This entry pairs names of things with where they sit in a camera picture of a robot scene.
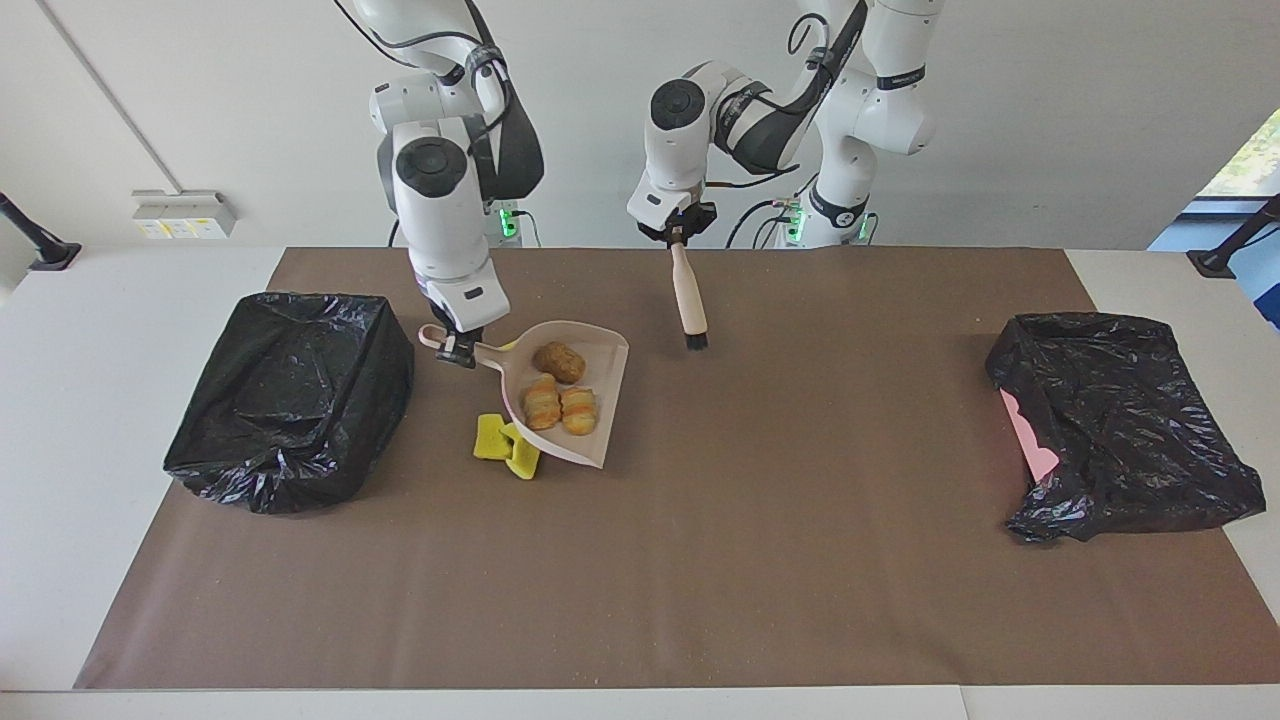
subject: wooden brush handle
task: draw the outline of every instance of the wooden brush handle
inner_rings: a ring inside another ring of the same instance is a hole
[[[676,304],[680,306],[680,322],[686,336],[707,332],[707,311],[703,310],[703,296],[698,291],[698,278],[689,264],[684,245],[671,246],[673,261],[671,281],[676,286]]]

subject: window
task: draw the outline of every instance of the window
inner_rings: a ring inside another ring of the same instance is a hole
[[[1244,143],[1201,197],[1270,197],[1280,192],[1280,110]]]

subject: sponge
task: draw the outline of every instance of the sponge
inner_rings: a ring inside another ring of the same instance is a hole
[[[518,437],[511,459],[507,460],[507,468],[511,468],[511,471],[517,478],[531,480],[534,479],[534,474],[538,473],[538,459],[541,456],[543,451],[530,445],[527,439]]]
[[[516,428],[516,423],[507,423],[506,425],[503,425],[502,434],[507,436],[511,439],[511,442],[522,439],[520,430]]]
[[[471,454],[480,460],[509,460],[511,441],[502,425],[502,415],[480,415],[476,419],[476,447]]]

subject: wall socket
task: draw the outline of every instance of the wall socket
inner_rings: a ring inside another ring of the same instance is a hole
[[[489,247],[520,247],[525,243],[520,218],[512,215],[516,210],[520,210],[518,200],[494,200],[489,206],[484,228]]]
[[[236,228],[234,213],[216,192],[140,191],[133,200],[133,223],[148,240],[227,240]]]

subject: pink dustpan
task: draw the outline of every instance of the pink dustpan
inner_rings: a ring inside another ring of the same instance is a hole
[[[445,337],[444,328],[439,325],[422,325],[417,331],[417,340],[433,350],[438,350]],[[577,384],[595,392],[596,424],[595,432],[589,436],[572,436],[562,425],[549,430],[531,430],[525,425],[520,400],[525,388],[534,384],[541,374],[534,368],[534,354],[553,341],[572,347],[586,360],[586,375]],[[529,328],[525,334],[503,347],[477,342],[475,357],[481,365],[502,373],[502,402],[507,406],[507,415],[530,445],[570,462],[604,468],[630,347],[627,340],[613,331],[571,320],[554,320]]]

